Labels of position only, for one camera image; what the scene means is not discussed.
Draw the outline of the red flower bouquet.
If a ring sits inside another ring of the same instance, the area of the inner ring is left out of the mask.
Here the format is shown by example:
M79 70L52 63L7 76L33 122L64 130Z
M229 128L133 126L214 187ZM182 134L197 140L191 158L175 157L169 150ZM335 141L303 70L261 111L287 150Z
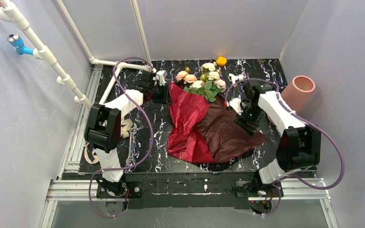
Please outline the red flower bouquet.
M168 153L190 163L214 163L211 152L198 124L206 116L210 105L226 90L226 83L214 63L200 67L201 76L189 69L177 73L176 83L170 86L170 115L174 124L168 138Z

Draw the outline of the red wrapping paper sheet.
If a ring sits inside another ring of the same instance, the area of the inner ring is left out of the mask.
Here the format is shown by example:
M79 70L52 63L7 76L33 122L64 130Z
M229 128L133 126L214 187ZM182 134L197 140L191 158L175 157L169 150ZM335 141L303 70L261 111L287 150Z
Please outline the red wrapping paper sheet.
M224 98L209 103L204 96L188 93L180 84L170 87L169 106L174 127L167 153L190 163L226 163L266 142L260 132L249 135L234 122L237 113L227 110Z

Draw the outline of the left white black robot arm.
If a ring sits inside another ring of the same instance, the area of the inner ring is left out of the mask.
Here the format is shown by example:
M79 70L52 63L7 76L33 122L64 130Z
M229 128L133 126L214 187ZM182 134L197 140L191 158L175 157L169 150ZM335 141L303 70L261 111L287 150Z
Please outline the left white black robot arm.
M166 71L144 71L140 80L124 94L106 104L94 104L89 112L85 140L95 150L102 169L102 187L118 189L123 175L117 146L122 137L132 137L134 125L124 120L126 114L144 103L170 104Z

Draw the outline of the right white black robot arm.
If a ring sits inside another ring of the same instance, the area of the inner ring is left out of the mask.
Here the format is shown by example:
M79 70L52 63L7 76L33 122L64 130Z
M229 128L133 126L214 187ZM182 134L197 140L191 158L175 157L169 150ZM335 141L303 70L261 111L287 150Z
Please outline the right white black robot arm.
M227 108L237 116L234 122L250 136L260 132L258 119L265 113L277 128L281 139L276 158L266 167L255 171L250 182L236 182L233 192L238 198L252 196L272 198L280 191L273 184L293 173L316 166L320 162L321 133L297 118L273 86L249 83L243 87L247 98L231 99Z

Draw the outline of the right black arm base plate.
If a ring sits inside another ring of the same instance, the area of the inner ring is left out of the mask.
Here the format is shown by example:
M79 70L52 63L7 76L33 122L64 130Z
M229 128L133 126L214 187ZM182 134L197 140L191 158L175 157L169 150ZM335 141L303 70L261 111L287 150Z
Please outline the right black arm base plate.
M281 197L284 196L282 186L279 183L273 184L263 184L257 180L251 181L236 181L235 186L232 188L232 192L238 198L253 198L253 197L261 197L261 198L271 198L278 197L279 194Z

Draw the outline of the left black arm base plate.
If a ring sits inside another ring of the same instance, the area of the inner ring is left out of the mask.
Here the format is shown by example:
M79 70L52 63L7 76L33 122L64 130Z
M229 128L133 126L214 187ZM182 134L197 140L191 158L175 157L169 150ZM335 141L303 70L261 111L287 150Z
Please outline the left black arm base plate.
M141 182L109 182L104 179L97 179L98 184L96 197L99 199L139 199L143 194Z

